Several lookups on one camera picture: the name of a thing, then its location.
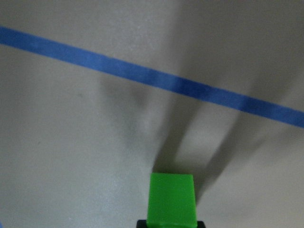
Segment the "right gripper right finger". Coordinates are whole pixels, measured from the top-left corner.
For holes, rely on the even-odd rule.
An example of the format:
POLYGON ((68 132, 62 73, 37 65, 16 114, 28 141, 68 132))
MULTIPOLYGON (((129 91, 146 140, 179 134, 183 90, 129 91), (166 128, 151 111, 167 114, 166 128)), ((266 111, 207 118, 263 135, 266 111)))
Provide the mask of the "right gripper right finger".
POLYGON ((203 221, 197 221, 197 228, 205 228, 205 224, 203 221))

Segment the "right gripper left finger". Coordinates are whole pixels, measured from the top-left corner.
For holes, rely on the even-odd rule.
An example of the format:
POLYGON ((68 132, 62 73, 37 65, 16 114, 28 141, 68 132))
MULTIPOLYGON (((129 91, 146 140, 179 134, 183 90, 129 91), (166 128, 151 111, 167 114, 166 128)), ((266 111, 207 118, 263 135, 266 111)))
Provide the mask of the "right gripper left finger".
POLYGON ((144 219, 137 220, 136 228, 147 228, 146 220, 144 219))

